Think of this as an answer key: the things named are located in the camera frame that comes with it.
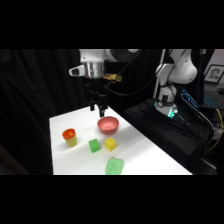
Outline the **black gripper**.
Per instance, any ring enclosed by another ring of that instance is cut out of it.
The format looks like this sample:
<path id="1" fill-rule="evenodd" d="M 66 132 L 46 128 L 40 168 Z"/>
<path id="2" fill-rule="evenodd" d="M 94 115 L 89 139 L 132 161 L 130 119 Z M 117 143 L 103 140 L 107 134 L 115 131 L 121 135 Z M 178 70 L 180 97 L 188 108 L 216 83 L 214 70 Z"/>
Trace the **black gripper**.
<path id="1" fill-rule="evenodd" d="M 108 106 L 105 84 L 106 82 L 103 78 L 85 80 L 87 102 L 90 104 L 90 111 L 95 110 L 95 104 L 98 105 L 100 118 L 105 116 L 105 107 Z"/>

